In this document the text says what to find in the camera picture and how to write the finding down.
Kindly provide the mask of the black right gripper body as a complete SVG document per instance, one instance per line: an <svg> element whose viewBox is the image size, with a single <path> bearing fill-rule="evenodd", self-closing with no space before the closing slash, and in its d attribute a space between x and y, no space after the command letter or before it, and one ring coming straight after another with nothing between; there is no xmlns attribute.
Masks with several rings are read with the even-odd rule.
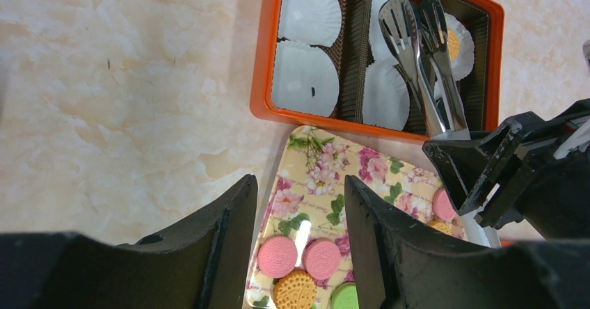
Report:
<svg viewBox="0 0 590 309"><path fill-rule="evenodd" d="M522 166L498 186L479 224L526 220L546 239L589 238L589 100L578 100L520 144Z"/></svg>

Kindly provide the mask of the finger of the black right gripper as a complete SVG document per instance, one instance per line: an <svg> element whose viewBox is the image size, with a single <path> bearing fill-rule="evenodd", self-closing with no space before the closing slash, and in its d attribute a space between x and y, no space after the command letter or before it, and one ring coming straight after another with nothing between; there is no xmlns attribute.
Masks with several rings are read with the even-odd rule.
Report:
<svg viewBox="0 0 590 309"><path fill-rule="evenodd" d="M457 214L484 206L491 189L503 185L522 166L517 147L545 124L529 111L511 116L490 132L477 132L472 140L434 140L422 146L434 165Z"/></svg>

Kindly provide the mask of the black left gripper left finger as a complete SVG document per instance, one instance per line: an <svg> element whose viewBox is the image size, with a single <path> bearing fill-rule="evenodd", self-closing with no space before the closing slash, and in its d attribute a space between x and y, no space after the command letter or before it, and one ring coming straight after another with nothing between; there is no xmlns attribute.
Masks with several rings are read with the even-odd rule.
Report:
<svg viewBox="0 0 590 309"><path fill-rule="evenodd" d="M78 232L1 235L2 308L240 308L257 209L245 175L135 244Z"/></svg>

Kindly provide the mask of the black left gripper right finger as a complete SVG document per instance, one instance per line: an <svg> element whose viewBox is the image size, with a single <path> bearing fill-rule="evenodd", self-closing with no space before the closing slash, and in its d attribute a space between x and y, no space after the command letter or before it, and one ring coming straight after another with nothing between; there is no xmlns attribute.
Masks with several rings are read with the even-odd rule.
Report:
<svg viewBox="0 0 590 309"><path fill-rule="evenodd" d="M588 308L589 241L521 241L489 248L446 235L344 184L361 308Z"/></svg>

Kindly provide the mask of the metal tongs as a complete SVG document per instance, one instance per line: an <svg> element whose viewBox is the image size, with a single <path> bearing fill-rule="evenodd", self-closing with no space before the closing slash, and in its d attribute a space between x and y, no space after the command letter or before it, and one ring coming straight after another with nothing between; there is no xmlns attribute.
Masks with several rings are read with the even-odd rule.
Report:
<svg viewBox="0 0 590 309"><path fill-rule="evenodd" d="M422 0L413 10L420 36L418 66L405 68L399 63L401 74L432 139L469 140L470 130L447 51L442 4L440 0Z"/></svg>

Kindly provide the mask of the orange cookie box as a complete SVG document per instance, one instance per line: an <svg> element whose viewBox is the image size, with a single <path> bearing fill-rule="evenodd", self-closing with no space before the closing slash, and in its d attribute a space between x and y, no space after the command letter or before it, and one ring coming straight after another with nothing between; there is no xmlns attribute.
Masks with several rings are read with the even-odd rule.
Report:
<svg viewBox="0 0 590 309"><path fill-rule="evenodd" d="M381 34L387 0L263 0L250 110L261 119L421 143L430 126ZM504 10L492 0L409 0L440 21L472 131L498 125Z"/></svg>

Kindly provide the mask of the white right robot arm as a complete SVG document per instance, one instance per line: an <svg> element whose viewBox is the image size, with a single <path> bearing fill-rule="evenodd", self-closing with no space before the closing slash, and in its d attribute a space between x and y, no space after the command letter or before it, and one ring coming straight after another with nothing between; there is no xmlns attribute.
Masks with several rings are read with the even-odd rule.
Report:
<svg viewBox="0 0 590 309"><path fill-rule="evenodd" d="M424 154L476 229L527 221L542 240L504 248L446 235L355 176L345 212L361 308L588 308L589 101L551 120L507 118Z"/></svg>

